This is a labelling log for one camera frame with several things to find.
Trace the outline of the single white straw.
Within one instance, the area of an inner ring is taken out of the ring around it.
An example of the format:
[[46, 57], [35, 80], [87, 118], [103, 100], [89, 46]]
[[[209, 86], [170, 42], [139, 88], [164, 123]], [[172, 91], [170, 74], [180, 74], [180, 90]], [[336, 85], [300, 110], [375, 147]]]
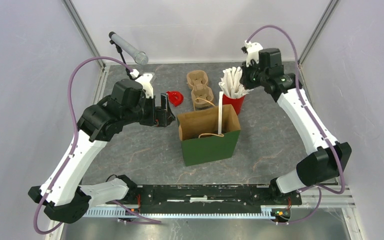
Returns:
[[222, 133], [222, 120], [223, 120], [223, 91], [219, 92], [219, 98], [218, 98], [218, 128], [217, 128], [217, 134], [221, 137], [224, 136]]

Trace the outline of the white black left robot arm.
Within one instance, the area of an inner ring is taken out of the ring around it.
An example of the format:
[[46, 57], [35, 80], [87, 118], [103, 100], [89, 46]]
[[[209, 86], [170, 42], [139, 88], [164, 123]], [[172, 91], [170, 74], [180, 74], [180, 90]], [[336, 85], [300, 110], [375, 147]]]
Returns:
[[160, 100], [156, 105], [153, 87], [145, 76], [118, 81], [110, 95], [84, 110], [56, 170], [45, 183], [31, 187], [29, 197], [48, 218], [66, 224], [110, 201], [133, 203], [137, 190], [124, 175], [95, 185], [82, 185], [81, 180], [98, 153], [124, 126], [167, 127], [175, 120], [168, 94], [162, 93]]

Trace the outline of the brown paper bag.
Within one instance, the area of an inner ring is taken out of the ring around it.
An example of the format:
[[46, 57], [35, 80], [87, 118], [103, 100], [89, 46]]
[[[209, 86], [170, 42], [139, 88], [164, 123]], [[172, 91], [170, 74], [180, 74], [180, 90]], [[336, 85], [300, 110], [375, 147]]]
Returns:
[[[218, 106], [178, 114], [177, 122], [181, 141], [190, 140], [205, 133], [210, 134], [210, 137], [221, 137], [218, 135]], [[240, 130], [239, 118], [233, 106], [231, 104], [222, 105], [223, 136]]]

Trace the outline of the dark translucent cup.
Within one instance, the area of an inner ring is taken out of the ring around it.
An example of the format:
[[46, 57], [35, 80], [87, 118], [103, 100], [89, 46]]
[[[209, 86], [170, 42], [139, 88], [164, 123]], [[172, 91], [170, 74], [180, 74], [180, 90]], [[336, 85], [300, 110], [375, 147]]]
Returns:
[[205, 137], [207, 137], [207, 136], [210, 136], [211, 134], [209, 134], [209, 133], [202, 133], [202, 134], [199, 134], [198, 135], [198, 139], [200, 139], [200, 138], [205, 138]]

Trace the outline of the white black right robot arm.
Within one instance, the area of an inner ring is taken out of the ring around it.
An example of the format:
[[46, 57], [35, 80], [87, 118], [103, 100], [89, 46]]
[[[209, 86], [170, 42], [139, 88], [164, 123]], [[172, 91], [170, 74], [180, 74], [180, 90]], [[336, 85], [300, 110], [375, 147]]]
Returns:
[[304, 144], [307, 157], [291, 172], [270, 182], [269, 199], [282, 204], [293, 191], [320, 187], [324, 181], [344, 177], [352, 153], [348, 142], [339, 142], [322, 123], [294, 73], [285, 73], [277, 48], [242, 47], [241, 84], [246, 89], [263, 87], [284, 110]]

